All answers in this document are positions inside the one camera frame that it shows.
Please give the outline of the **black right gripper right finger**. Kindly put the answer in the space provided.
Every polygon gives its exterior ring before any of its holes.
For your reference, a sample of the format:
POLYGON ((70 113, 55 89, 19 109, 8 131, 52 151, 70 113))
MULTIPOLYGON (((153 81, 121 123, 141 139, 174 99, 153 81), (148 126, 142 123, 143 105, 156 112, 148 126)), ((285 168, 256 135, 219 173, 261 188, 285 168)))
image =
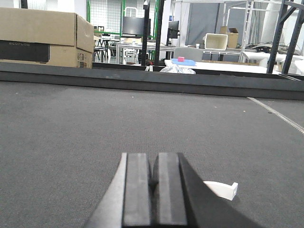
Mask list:
POLYGON ((153 179, 158 228, 260 227, 217 196, 181 153, 159 153, 153 179))

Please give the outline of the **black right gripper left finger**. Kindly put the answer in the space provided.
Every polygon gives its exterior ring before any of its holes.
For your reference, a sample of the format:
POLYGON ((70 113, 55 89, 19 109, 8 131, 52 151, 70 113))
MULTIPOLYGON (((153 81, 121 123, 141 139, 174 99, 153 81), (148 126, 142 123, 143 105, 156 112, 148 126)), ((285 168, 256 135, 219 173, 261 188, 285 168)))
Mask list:
POLYGON ((144 228, 152 224, 150 168, 145 153, 122 153, 116 173, 85 228, 144 228))

